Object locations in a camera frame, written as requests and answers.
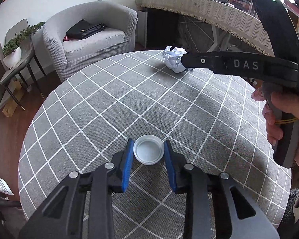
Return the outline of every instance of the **wooden block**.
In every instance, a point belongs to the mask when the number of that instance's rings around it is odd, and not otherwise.
[[[18,101],[20,101],[24,93],[25,91],[23,89],[15,89],[13,95],[17,98]],[[17,106],[18,104],[12,98],[9,98],[2,110],[2,113],[6,117],[11,117],[14,111],[16,110]]]
[[[16,88],[16,90],[20,90],[22,88],[22,85],[20,84],[20,82],[18,80],[14,81],[13,85]]]

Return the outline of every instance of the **potted plant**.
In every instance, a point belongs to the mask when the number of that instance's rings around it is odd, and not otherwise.
[[[14,67],[21,60],[21,42],[27,39],[31,34],[36,33],[44,23],[45,22],[39,22],[36,25],[28,26],[28,28],[25,28],[19,34],[16,34],[13,39],[9,40],[3,46],[3,62],[8,69]]]

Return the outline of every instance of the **white container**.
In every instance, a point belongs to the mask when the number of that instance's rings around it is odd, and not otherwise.
[[[21,48],[18,47],[11,54],[7,55],[3,62],[7,66],[8,69],[14,67],[21,60]]]
[[[164,144],[157,136],[144,135],[139,137],[133,147],[135,158],[142,164],[158,163],[164,155]]]

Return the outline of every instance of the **gray tablecloth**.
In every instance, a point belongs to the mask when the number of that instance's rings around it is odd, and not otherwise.
[[[128,138],[153,134],[170,139],[176,152],[205,172],[230,173],[277,227],[291,170],[272,159],[264,104],[251,100],[252,91],[240,77],[206,69],[176,74],[161,51],[88,66],[48,96],[26,133],[19,161],[25,214],[29,218],[70,171],[93,171]],[[144,166],[134,159],[127,191],[113,196],[113,216],[117,239],[182,238],[185,197],[171,193],[163,160]]]

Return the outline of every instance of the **black bag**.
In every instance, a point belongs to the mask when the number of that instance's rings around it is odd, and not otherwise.
[[[98,25],[93,25],[82,19],[77,24],[72,26],[67,31],[66,35],[68,38],[85,39],[94,35],[95,33],[104,31],[105,28],[106,25],[103,23],[100,23]]]

